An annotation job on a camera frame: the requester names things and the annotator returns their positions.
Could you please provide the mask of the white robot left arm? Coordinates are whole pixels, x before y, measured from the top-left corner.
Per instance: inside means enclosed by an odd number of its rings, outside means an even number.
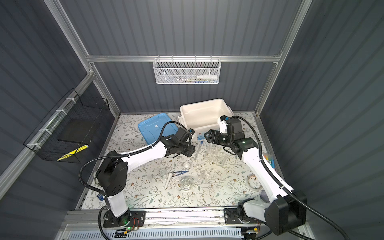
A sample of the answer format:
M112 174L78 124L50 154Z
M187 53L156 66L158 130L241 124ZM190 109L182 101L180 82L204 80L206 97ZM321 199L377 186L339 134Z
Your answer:
M173 135L158 139L141 149L125 154L109 153L103 160L96 179L104 190L103 196L113 216L119 218L128 213L129 209L123 193L126 187L128 173L153 160L170 155L191 157L196 151L192 145L193 129L178 128Z

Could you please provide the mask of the clear glass flask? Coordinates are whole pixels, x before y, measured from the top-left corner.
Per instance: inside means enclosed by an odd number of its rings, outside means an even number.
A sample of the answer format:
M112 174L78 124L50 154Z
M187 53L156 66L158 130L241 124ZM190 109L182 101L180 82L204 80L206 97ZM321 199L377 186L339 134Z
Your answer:
M193 186L194 179L192 177L186 176L180 180L180 188L183 191L188 191Z

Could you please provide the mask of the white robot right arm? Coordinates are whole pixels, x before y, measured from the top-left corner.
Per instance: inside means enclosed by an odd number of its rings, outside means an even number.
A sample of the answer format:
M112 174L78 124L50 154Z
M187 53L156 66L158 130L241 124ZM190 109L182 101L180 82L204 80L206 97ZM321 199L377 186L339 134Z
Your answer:
M289 232L306 223L306 196L296 192L272 168L263 156L259 137L247 138L239 116L221 116L219 129L204 134L208 143L222 146L238 156L256 176L263 191L253 199L239 202L236 217L243 223L252 220L267 225L275 235Z

